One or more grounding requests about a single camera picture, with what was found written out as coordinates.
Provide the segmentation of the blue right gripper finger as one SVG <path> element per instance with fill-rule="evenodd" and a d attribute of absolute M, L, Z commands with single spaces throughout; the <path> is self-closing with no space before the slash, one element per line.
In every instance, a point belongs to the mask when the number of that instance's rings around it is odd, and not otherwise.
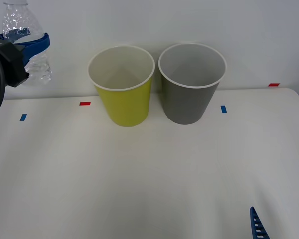
<path fill-rule="evenodd" d="M 250 220 L 253 239 L 270 239 L 254 207 L 250 208 Z"/>

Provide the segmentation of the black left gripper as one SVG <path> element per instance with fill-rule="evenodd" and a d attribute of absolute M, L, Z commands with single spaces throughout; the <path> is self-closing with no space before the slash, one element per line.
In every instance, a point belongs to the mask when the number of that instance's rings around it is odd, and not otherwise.
<path fill-rule="evenodd" d="M 0 34 L 0 63 L 4 72 L 4 84 L 17 87 L 29 76 L 24 66 L 33 56 L 44 52 L 50 46 L 50 38 L 48 33 L 45 33 L 38 40 L 13 43 L 13 39 Z"/>

